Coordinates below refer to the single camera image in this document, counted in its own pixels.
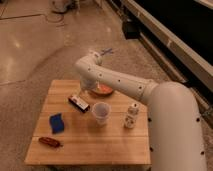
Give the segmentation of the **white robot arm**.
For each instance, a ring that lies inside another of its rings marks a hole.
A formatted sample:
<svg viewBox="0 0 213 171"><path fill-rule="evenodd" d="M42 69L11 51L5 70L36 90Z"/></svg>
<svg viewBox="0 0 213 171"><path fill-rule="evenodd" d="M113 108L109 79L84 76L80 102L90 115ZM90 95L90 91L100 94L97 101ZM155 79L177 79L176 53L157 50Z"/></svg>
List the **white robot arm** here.
<svg viewBox="0 0 213 171"><path fill-rule="evenodd" d="M152 171L207 171L199 107L186 86L104 68L96 52L75 67L83 89L100 82L147 106Z"/></svg>

